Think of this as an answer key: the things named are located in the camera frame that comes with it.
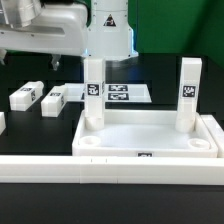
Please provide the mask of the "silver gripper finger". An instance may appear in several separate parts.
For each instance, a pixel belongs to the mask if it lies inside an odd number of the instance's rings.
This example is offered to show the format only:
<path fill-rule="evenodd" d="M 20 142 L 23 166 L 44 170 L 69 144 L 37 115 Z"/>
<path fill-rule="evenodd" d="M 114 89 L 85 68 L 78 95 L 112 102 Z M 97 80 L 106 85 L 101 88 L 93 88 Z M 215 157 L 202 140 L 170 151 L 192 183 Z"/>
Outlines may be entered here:
<path fill-rule="evenodd" d="M 52 69 L 54 71 L 56 71 L 60 65 L 60 59 L 61 59 L 61 55 L 60 54 L 53 54 L 52 55 L 52 59 L 51 59 L 51 65 L 52 65 Z"/>
<path fill-rule="evenodd" d="M 2 65 L 5 65 L 5 56 L 6 56 L 6 50 L 0 49 L 0 63 Z"/>

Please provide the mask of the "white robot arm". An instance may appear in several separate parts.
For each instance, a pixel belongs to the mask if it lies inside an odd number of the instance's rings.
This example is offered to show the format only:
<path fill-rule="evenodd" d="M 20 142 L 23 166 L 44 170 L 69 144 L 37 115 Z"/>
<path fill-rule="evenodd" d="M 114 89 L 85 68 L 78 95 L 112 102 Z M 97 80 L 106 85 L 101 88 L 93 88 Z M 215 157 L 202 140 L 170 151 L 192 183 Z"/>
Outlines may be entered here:
<path fill-rule="evenodd" d="M 0 63 L 9 51 L 45 53 L 56 70 L 62 55 L 81 56 L 87 47 L 84 3 L 0 0 Z"/>

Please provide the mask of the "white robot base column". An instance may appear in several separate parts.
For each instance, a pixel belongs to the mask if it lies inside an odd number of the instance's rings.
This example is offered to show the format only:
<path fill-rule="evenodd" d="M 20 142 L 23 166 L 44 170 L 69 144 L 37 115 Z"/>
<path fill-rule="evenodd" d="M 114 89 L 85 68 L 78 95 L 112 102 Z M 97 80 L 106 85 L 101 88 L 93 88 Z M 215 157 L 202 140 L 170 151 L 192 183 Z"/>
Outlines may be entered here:
<path fill-rule="evenodd" d="M 123 61 L 138 56 L 128 23 L 128 0 L 91 0 L 86 57 Z"/>

